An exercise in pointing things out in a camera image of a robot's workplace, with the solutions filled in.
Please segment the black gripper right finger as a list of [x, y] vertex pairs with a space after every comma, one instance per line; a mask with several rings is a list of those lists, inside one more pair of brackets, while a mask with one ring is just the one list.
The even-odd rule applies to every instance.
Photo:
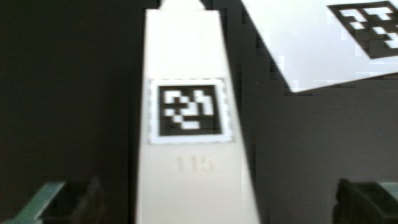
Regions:
[[398, 224], [398, 182], [341, 179], [332, 224]]

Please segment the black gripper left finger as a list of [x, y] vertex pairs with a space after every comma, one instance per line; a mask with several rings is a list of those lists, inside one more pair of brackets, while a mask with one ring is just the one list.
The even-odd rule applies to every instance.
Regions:
[[10, 224], [102, 224], [104, 193], [99, 179], [47, 182]]

